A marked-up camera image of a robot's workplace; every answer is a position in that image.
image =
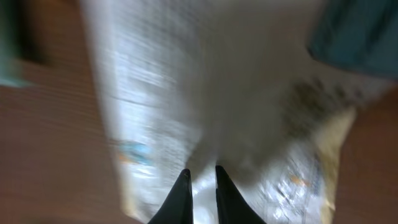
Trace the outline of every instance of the brown wooden surface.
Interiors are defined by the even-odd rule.
[[[0,88],[0,223],[133,223],[119,210],[74,1],[31,1],[47,65]],[[343,148],[336,224],[398,221],[398,90],[359,115]]]

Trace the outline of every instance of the brown surface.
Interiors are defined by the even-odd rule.
[[[0,88],[0,223],[133,223],[119,210],[78,6],[31,2],[49,64],[23,64],[37,86]],[[348,137],[336,224],[397,222],[397,159],[395,91],[361,113]]]

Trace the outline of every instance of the white plastic wrapper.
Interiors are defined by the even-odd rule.
[[[389,86],[310,58],[321,0],[83,2],[128,215],[148,222],[189,168],[195,224],[217,223],[217,162],[268,224],[321,223],[313,133]]]

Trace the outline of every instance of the black pointed tool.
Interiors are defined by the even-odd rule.
[[[246,203],[222,166],[216,166],[219,224],[266,224]]]
[[[163,205],[148,224],[192,224],[192,206],[191,173],[184,169]]]

